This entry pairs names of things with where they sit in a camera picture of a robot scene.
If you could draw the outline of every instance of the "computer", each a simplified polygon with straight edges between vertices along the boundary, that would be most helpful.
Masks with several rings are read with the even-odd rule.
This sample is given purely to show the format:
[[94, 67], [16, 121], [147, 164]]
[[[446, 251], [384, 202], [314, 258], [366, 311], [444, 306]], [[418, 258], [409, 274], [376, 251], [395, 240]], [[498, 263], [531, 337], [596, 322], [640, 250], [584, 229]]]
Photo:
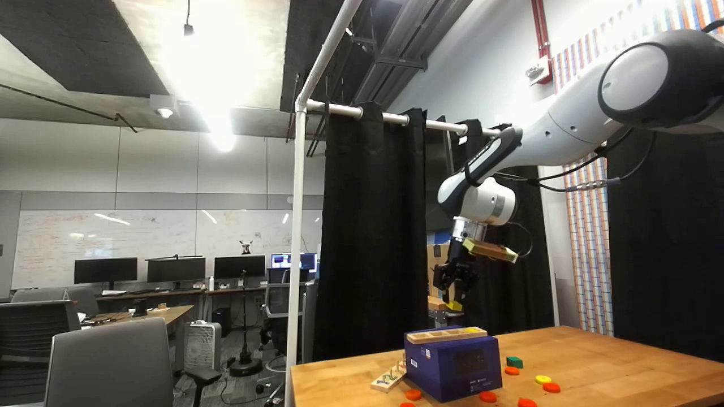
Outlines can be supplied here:
[[226, 255], [226, 258], [215, 258], [215, 266], [212, 266], [212, 276], [217, 284], [261, 279], [264, 271], [267, 271], [264, 255]]
[[75, 284], [138, 280], [138, 258], [78, 258], [75, 260]]
[[174, 289], [190, 288], [205, 279], [205, 258], [148, 258], [147, 284], [174, 284]]

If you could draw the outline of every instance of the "cable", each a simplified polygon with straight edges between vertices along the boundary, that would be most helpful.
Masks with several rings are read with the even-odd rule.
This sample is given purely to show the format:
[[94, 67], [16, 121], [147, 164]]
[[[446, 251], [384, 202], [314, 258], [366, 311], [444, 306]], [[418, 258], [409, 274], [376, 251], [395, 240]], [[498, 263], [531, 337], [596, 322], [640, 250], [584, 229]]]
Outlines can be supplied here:
[[103, 116], [103, 114], [96, 114], [96, 112], [91, 112], [91, 110], [82, 110], [82, 107], [75, 107], [75, 104], [66, 104], [66, 103], [59, 103], [59, 99], [50, 99], [50, 97], [43, 97], [38, 94], [26, 94], [23, 89], [16, 89], [16, 87], [9, 87], [9, 85], [0, 85], [0, 89], [7, 89], [11, 94], [19, 94], [19, 96], [26, 96], [26, 97], [33, 97], [33, 99], [43, 99], [48, 104], [57, 104], [57, 107], [64, 107], [64, 110], [69, 110], [69, 112], [78, 112], [78, 114], [85, 114], [85, 116], [94, 116], [94, 119], [101, 119], [101, 121], [108, 121], [108, 123], [123, 123], [134, 133], [138, 133], [135, 127], [128, 125], [126, 119], [121, 119], [119, 114], [116, 116]]
[[714, 30], [719, 30], [719, 28], [724, 28], [724, 18], [717, 18], [717, 21], [703, 26], [700, 32], [714, 32]]
[[655, 142], [657, 133], [651, 133], [648, 139], [648, 146], [646, 146], [646, 151], [642, 154], [642, 159], [622, 177], [610, 177], [610, 179], [600, 179], [600, 181], [591, 181], [591, 184], [579, 184], [579, 185], [573, 185], [573, 188], [552, 188], [552, 185], [544, 185], [544, 184], [538, 184], [538, 188], [543, 190], [550, 190], [550, 193], [584, 193], [584, 190], [596, 190], [596, 188], [607, 188], [607, 185], [613, 185], [613, 184], [619, 184], [619, 181], [626, 181], [631, 179], [651, 157], [653, 151], [653, 142]]
[[521, 222], [506, 222], [506, 224], [509, 226], [518, 226], [526, 237], [526, 250], [524, 250], [524, 254], [518, 254], [518, 260], [526, 258], [528, 254], [534, 254], [534, 234], [528, 229], [524, 229], [524, 224], [521, 224]]
[[610, 148], [596, 148], [591, 159], [585, 159], [584, 164], [575, 166], [575, 167], [569, 167], [565, 173], [559, 173], [559, 174], [550, 174], [550, 177], [541, 177], [541, 179], [518, 177], [518, 174], [512, 174], [512, 173], [498, 173], [498, 174], [505, 177], [506, 181], [531, 184], [531, 185], [538, 185], [541, 181], [550, 181], [550, 179], [561, 179], [561, 177], [568, 177], [573, 173], [579, 173], [581, 167], [587, 167], [596, 159], [608, 157], [614, 148], [619, 148], [623, 141], [628, 141], [631, 133], [634, 133], [634, 127], [628, 127], [623, 131], [623, 136], [619, 141], [614, 141]]

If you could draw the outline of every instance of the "purple box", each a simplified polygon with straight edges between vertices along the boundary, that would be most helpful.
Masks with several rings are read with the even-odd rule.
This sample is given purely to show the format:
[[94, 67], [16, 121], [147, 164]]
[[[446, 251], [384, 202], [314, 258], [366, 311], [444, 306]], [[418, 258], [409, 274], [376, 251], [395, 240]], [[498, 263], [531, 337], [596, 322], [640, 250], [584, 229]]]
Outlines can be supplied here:
[[500, 352], [495, 337], [409, 345], [405, 340], [406, 378], [446, 402], [500, 389]]

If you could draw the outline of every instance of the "office chair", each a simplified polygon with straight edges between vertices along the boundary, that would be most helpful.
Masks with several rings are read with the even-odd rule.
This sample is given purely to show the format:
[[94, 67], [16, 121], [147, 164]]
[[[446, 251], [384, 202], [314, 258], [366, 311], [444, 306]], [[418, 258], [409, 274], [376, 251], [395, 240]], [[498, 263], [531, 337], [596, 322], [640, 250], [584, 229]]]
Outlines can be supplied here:
[[[283, 389], [284, 389], [284, 352], [288, 352], [288, 311], [290, 311], [290, 286], [267, 286], [264, 303], [261, 303], [261, 348], [271, 348], [268, 361], [264, 361], [264, 371], [277, 375], [277, 384], [271, 383], [256, 387], [257, 393], [271, 389], [271, 393], [264, 401], [264, 407], [283, 406]], [[314, 311], [317, 311], [317, 280], [300, 280], [300, 306], [299, 306], [299, 361], [309, 362], [311, 361], [311, 333], [314, 333]]]
[[75, 303], [75, 311], [82, 312], [84, 320], [96, 316], [96, 297], [91, 286], [17, 289], [11, 297], [11, 303], [54, 301], [54, 300], [69, 300]]
[[51, 337], [44, 407], [172, 407], [172, 366], [162, 320]]
[[68, 331], [78, 331], [68, 300], [0, 303], [0, 406], [43, 401], [51, 337]]

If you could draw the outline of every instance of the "white wall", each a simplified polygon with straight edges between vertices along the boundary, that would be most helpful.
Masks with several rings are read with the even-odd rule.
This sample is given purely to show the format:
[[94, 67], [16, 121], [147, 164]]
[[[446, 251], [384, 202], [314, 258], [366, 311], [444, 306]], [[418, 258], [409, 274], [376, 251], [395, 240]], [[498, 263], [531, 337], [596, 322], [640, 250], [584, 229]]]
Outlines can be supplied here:
[[[291, 194], [291, 160], [281, 139], [219, 154], [204, 133], [0, 121], [0, 190]], [[321, 190], [324, 157], [307, 159], [306, 194]]]
[[[233, 255], [237, 240], [290, 251], [291, 160], [281, 139], [242, 136], [219, 154], [204, 133], [0, 121], [0, 300], [68, 286], [71, 260], [96, 254], [144, 269], [153, 255]], [[303, 251], [317, 251], [324, 157], [306, 159], [303, 194]]]

